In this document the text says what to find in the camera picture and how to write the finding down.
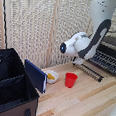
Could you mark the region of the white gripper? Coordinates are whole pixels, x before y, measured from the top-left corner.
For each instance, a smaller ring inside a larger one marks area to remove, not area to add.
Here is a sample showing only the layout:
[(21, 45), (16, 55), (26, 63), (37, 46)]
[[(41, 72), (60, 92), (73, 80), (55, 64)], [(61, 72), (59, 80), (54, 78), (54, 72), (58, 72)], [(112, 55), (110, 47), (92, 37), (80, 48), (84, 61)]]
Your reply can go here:
[(85, 59), (82, 58), (76, 58), (73, 59), (73, 65), (82, 65)]

